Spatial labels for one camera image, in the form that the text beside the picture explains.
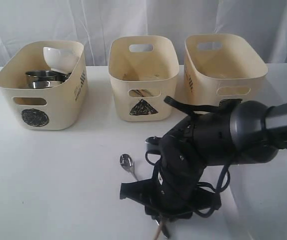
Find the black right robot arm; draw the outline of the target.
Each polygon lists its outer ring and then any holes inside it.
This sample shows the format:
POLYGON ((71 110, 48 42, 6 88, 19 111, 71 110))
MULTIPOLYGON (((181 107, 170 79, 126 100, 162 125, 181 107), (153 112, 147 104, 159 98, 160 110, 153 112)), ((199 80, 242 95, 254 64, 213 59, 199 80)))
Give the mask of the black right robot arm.
POLYGON ((162 137, 146 140, 146 155, 158 155, 149 179, 120 186, 120 199, 144 206, 153 219, 210 217, 229 186, 232 165, 270 162, 287 150, 287 103, 226 99, 220 105, 164 102, 185 113, 162 137))

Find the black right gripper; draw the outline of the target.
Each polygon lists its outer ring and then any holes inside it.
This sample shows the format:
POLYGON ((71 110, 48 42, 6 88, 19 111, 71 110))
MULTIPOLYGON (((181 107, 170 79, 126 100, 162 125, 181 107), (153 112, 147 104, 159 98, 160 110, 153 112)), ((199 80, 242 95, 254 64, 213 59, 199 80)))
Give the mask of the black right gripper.
POLYGON ((193 214, 210 217, 221 207, 221 196, 198 186, 206 166, 200 162, 178 164, 176 168, 158 160, 150 179, 121 183, 119 199, 148 204, 144 211, 153 220, 188 220, 193 214))

